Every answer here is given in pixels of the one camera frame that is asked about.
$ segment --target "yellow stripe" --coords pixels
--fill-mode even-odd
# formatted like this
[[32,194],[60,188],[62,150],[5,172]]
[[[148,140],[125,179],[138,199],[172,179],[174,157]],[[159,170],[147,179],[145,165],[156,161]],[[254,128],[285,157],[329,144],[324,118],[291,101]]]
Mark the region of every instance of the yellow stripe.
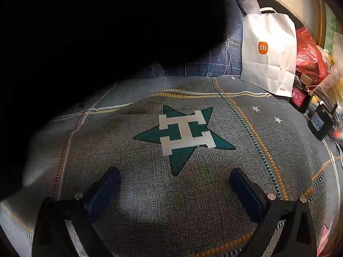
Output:
[[31,232],[31,233],[33,234],[33,231],[32,231],[30,228],[26,227],[26,226],[24,225],[24,223],[21,222],[20,219],[17,218],[14,214],[12,214],[8,208],[6,208],[5,206],[3,206],[3,208],[4,208],[4,209],[5,209],[14,219],[16,219],[16,221],[18,221],[18,222],[20,223],[20,225],[21,225],[22,227],[24,227],[24,229],[26,229],[27,231],[29,231],[29,232]]
[[[331,159],[329,159],[327,162],[325,162],[325,163],[322,165],[322,167],[319,169],[319,171],[316,173],[316,175],[314,175],[314,176],[311,178],[312,182],[314,182],[314,181],[319,177],[319,175],[322,174],[322,172],[324,172],[324,168],[325,168],[330,162],[332,162]],[[312,191],[313,191],[313,188],[312,188],[312,185],[311,185],[311,186],[308,188],[308,190],[306,191],[305,194],[307,194],[307,196],[308,196],[308,195],[311,194]],[[248,234],[242,236],[241,238],[235,239],[235,240],[233,240],[233,241],[231,241],[231,242],[228,242],[228,243],[226,243],[226,244],[224,244],[224,245],[222,245],[222,246],[218,246],[218,247],[216,247],[216,248],[210,249],[210,250],[208,250],[208,251],[204,251],[204,252],[202,252],[202,253],[197,253],[197,254],[188,255],[187,257],[212,256],[212,255],[214,255],[214,254],[216,254],[216,253],[220,253],[220,252],[222,252],[222,251],[224,251],[224,250],[229,250],[229,249],[231,249],[234,245],[237,245],[237,244],[242,243],[244,240],[249,239],[252,235],[253,235],[253,232],[248,233]]]
[[[119,108],[115,108],[115,109],[106,109],[106,110],[98,110],[98,111],[90,111],[89,114],[92,114],[92,115],[95,115],[95,114],[102,114],[102,113],[109,113],[109,112],[114,112],[114,111],[117,111]],[[53,122],[58,122],[58,121],[62,121],[62,120],[66,120],[66,119],[70,119],[70,118],[73,118],[73,117],[76,117],[76,116],[80,116],[80,115],[83,115],[83,113],[78,113],[78,114],[75,114],[75,115],[72,115],[72,116],[69,116],[69,117],[64,117],[64,118],[60,118],[60,119],[55,119],[55,120],[52,120]]]
[[269,159],[269,162],[270,164],[272,165],[276,175],[277,175],[277,180],[279,181],[280,183],[280,186],[281,186],[281,190],[282,190],[282,194],[283,194],[283,197],[285,198],[285,200],[288,200],[288,196],[287,196],[287,193],[286,193],[286,189],[285,189],[285,186],[282,182],[282,179],[281,179],[281,175],[280,175],[280,172],[274,162],[274,160],[272,159],[268,149],[266,148],[265,144],[262,142],[260,136],[257,134],[257,131],[253,128],[253,126],[250,124],[250,121],[248,120],[248,118],[245,116],[245,114],[243,113],[243,111],[236,105],[236,103],[228,96],[226,95],[226,93],[219,87],[219,84],[218,84],[218,81],[217,79],[215,78],[214,79],[215,81],[215,84],[217,86],[217,88],[219,89],[219,91],[221,91],[224,96],[232,103],[232,105],[238,110],[238,112],[241,114],[241,116],[243,117],[243,119],[246,121],[246,123],[248,124],[248,126],[250,127],[251,131],[253,132],[253,134],[255,135],[257,141],[260,143],[262,149],[264,150],[265,152],[265,155],[267,156],[267,158]]
[[[159,97],[168,97],[168,98],[183,98],[183,99],[199,99],[199,98],[220,98],[221,96],[219,94],[204,94],[204,95],[190,95],[190,94],[176,94],[176,93],[166,93],[161,92],[154,94],[154,96]],[[270,97],[271,94],[265,95],[265,94],[250,94],[250,93],[241,93],[241,94],[226,94],[227,97],[240,97],[240,96],[249,96],[249,97],[255,97],[255,98],[266,98]]]

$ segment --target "star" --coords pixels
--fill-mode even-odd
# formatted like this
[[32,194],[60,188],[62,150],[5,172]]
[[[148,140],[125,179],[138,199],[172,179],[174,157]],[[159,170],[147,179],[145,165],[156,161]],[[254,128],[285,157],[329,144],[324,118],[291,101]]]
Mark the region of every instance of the star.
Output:
[[171,174],[177,176],[197,146],[222,150],[236,147],[208,129],[213,107],[186,115],[163,106],[159,125],[133,137],[135,140],[161,144],[162,155],[169,156]]
[[256,111],[256,113],[258,113],[259,111],[261,111],[260,109],[257,108],[257,106],[252,106],[253,110]]
[[279,124],[280,124],[280,122],[282,122],[282,120],[280,120],[280,118],[279,118],[279,117],[277,117],[277,118],[276,118],[276,117],[274,117],[274,118],[275,118],[275,121],[276,121],[276,122],[278,122]]

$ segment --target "battery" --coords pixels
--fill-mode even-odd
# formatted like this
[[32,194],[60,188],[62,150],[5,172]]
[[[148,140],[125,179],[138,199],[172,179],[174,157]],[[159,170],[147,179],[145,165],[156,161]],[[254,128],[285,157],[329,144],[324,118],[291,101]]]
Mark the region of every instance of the battery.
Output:
[[300,76],[301,85],[296,85],[292,92],[292,98],[289,103],[300,113],[305,113],[313,95],[306,89],[306,86],[311,86],[312,79],[306,74]]
[[307,125],[313,135],[319,140],[322,141],[325,136],[329,133],[332,126],[335,124],[336,119],[333,116],[333,113],[336,111],[337,104],[333,107],[332,111],[329,110],[320,103],[313,113],[311,119],[308,121]]

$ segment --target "paper bag handle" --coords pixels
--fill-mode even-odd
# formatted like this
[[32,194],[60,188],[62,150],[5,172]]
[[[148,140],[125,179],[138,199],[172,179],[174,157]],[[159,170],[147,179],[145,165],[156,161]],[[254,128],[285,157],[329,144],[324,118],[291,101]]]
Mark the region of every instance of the paper bag handle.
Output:
[[272,10],[273,12],[277,13],[277,11],[271,7],[260,8],[260,11],[258,13],[265,12],[266,10]]

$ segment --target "label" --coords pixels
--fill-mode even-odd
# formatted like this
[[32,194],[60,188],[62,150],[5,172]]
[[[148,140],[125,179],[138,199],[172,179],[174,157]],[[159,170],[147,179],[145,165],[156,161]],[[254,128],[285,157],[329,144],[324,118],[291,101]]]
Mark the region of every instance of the label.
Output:
[[292,93],[292,101],[298,105],[298,107],[301,106],[302,102],[304,101],[306,95],[304,95],[297,87],[294,88],[294,91]]
[[258,52],[260,52],[260,54],[267,54],[268,52],[268,43],[264,42],[264,41],[260,41],[258,43]]
[[317,112],[315,112],[312,117],[311,117],[311,123],[313,124],[314,128],[317,131],[320,131],[320,129],[322,128],[324,122],[322,121],[322,119],[318,116]]

